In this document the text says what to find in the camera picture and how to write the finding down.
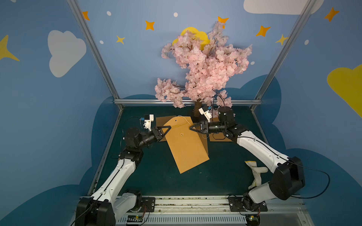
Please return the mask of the brown kraft envelope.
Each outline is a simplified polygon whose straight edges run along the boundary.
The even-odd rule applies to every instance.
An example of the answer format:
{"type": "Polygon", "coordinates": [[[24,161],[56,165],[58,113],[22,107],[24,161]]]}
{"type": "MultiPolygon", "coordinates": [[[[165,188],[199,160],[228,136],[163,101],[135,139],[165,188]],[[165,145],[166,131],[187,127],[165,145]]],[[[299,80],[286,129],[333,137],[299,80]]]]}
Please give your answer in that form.
{"type": "Polygon", "coordinates": [[[193,125],[189,116],[176,116],[165,124],[172,127],[166,141],[181,174],[209,160],[198,133],[189,129],[193,125]]]}
{"type": "Polygon", "coordinates": [[[209,155],[209,153],[208,153],[208,145],[207,145],[207,142],[208,142],[207,135],[205,136],[204,134],[200,134],[200,133],[198,135],[199,135],[199,138],[201,140],[201,143],[203,145],[203,148],[204,148],[206,154],[209,155]]]}
{"type": "MultiPolygon", "coordinates": [[[[156,126],[157,127],[161,127],[164,126],[170,119],[174,118],[175,115],[173,116],[164,116],[164,117],[157,117],[156,118],[156,126]]],[[[165,142],[166,138],[164,137],[162,140],[160,140],[160,142],[165,142]]]]}

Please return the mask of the brown kraft file bag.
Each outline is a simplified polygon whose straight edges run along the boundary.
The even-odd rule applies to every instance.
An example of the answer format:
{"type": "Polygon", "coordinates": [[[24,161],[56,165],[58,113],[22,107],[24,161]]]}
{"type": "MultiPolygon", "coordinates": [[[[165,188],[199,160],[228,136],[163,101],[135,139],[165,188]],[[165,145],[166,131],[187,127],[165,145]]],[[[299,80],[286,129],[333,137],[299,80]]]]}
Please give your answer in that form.
{"type": "Polygon", "coordinates": [[[229,138],[224,135],[226,130],[225,123],[219,121],[218,118],[212,118],[208,124],[208,132],[210,134],[211,142],[231,142],[229,138]]]}

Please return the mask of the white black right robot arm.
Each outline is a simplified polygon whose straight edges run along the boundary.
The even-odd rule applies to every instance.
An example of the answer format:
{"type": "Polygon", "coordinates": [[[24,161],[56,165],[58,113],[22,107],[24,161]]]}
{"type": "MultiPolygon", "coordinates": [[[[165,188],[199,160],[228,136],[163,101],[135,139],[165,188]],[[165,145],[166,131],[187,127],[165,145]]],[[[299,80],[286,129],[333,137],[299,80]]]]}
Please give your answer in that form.
{"type": "Polygon", "coordinates": [[[302,161],[278,152],[244,125],[236,123],[230,107],[219,108],[218,121],[212,121],[212,114],[207,106],[200,108],[199,113],[205,116],[206,120],[190,126],[190,130],[200,134],[224,134],[258,158],[273,174],[269,182],[254,186],[243,195],[242,201],[246,209],[254,210],[262,202],[275,198],[285,201],[305,186],[302,161]]]}

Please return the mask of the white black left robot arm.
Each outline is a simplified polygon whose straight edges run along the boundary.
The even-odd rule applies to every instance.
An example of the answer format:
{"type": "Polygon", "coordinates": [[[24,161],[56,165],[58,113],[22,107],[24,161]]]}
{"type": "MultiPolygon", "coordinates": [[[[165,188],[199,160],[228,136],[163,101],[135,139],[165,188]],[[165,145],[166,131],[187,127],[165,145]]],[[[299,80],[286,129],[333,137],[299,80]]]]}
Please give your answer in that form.
{"type": "Polygon", "coordinates": [[[161,141],[171,126],[153,127],[141,132],[136,127],[126,131],[125,149],[118,163],[103,185],[89,198],[81,198],[73,226],[115,226],[117,221],[131,209],[139,210],[142,205],[140,191],[127,190],[117,198],[128,178],[135,172],[143,157],[143,148],[161,141]]]}

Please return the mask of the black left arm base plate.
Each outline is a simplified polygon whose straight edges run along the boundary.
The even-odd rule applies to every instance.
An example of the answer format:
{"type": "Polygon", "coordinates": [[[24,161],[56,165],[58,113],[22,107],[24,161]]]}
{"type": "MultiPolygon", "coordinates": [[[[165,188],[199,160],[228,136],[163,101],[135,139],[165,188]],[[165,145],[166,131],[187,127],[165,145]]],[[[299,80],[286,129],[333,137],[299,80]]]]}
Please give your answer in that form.
{"type": "Polygon", "coordinates": [[[154,212],[155,211],[155,202],[154,197],[142,197],[136,199],[135,206],[130,209],[127,213],[144,213],[144,212],[154,212]]]}

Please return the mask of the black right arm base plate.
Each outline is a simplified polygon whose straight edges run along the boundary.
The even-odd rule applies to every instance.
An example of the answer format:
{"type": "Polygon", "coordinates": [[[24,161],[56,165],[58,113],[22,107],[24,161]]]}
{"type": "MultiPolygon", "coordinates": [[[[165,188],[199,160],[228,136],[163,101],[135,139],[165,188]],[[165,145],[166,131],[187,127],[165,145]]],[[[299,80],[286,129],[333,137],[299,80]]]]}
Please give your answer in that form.
{"type": "Polygon", "coordinates": [[[267,212],[265,202],[254,203],[250,198],[230,195],[227,197],[231,212],[267,212]]]}

